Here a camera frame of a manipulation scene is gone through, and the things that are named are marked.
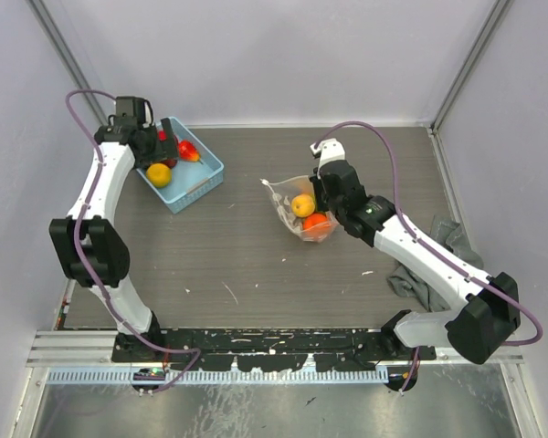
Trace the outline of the small dark red fruit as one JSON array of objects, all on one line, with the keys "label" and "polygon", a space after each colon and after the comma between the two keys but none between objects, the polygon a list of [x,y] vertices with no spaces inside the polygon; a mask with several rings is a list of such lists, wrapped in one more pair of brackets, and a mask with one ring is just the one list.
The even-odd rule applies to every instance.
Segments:
[{"label": "small dark red fruit", "polygon": [[167,159],[167,160],[161,161],[161,164],[166,165],[171,170],[176,167],[177,163],[178,163],[177,159]]}]

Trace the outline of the red pear shaped fruit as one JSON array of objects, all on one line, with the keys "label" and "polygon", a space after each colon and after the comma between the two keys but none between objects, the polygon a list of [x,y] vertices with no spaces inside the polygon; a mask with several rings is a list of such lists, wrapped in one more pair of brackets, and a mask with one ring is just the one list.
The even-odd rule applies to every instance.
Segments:
[{"label": "red pear shaped fruit", "polygon": [[200,162],[201,154],[194,144],[187,140],[177,143],[177,152],[180,160],[186,162]]}]

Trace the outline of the yellow lemon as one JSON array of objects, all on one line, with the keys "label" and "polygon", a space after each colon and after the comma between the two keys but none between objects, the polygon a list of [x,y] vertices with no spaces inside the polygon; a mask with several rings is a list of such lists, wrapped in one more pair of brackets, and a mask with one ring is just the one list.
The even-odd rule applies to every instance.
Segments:
[{"label": "yellow lemon", "polygon": [[152,164],[146,170],[145,175],[153,187],[158,189],[166,187],[172,181],[171,168],[162,162]]}]

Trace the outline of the yellow orange fruit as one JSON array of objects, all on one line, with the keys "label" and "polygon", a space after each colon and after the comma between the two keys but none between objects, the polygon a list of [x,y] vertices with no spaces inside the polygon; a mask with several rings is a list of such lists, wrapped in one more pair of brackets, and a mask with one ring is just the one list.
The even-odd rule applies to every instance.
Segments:
[{"label": "yellow orange fruit", "polygon": [[303,219],[315,213],[316,202],[312,195],[302,193],[291,200],[290,208],[296,217]]}]

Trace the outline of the orange tangerine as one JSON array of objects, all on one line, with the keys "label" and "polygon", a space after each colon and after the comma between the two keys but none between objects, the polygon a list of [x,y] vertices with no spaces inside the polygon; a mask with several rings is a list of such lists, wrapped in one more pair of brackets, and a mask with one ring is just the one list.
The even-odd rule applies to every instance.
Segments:
[{"label": "orange tangerine", "polygon": [[321,241],[328,236],[332,229],[332,222],[326,214],[313,213],[302,222],[302,236],[310,241]]}]

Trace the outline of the clear zip top bag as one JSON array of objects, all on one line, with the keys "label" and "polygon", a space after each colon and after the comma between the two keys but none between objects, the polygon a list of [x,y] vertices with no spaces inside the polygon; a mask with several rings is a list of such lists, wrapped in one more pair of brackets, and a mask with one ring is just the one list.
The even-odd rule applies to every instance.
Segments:
[{"label": "clear zip top bag", "polygon": [[308,176],[296,176],[282,182],[261,179],[260,182],[280,221],[301,241],[320,243],[334,232],[338,222],[319,206]]}]

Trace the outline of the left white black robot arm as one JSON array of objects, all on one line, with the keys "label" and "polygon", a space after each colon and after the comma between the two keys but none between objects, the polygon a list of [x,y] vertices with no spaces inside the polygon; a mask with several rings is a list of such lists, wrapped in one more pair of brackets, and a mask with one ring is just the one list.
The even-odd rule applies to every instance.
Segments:
[{"label": "left white black robot arm", "polygon": [[93,156],[77,201],[48,232],[64,275],[99,298],[115,320],[119,344],[154,361],[169,348],[130,280],[129,248],[114,222],[128,175],[175,157],[176,142],[168,119],[154,123],[148,99],[119,96],[113,103],[107,121],[87,135]]}]

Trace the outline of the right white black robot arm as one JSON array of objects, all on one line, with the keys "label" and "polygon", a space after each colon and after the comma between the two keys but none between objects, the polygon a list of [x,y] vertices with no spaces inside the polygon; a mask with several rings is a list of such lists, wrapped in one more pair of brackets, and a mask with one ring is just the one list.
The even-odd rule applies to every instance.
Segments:
[{"label": "right white black robot arm", "polygon": [[392,202],[369,195],[345,159],[326,162],[311,177],[317,198],[348,235],[410,268],[447,303],[448,310],[402,310],[381,328],[386,355],[401,360],[414,348],[454,349],[474,364],[485,363],[520,326],[511,302],[515,280],[468,266],[426,234],[399,218]]}]

